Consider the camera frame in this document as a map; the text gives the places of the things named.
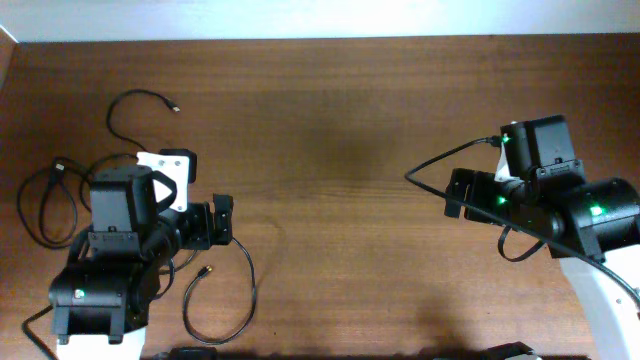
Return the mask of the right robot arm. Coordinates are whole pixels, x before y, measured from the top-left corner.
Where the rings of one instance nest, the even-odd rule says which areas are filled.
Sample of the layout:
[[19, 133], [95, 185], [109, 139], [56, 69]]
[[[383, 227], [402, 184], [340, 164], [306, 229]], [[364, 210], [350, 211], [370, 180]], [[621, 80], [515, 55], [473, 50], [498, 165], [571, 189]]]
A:
[[456, 168], [449, 217], [488, 222], [493, 212], [570, 249], [550, 254], [573, 287], [603, 359], [639, 356], [639, 194], [620, 178], [587, 180], [561, 115], [501, 129], [493, 173]]

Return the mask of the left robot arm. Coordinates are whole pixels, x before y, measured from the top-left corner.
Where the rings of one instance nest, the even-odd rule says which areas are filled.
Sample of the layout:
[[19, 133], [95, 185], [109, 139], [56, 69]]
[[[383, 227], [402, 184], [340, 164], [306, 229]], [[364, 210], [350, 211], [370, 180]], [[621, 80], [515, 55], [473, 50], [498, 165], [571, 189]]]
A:
[[174, 180], [148, 166], [96, 176], [91, 225], [78, 234], [49, 288], [58, 358], [140, 358], [161, 267], [181, 249], [230, 243], [231, 196], [179, 212], [170, 207], [177, 193]]

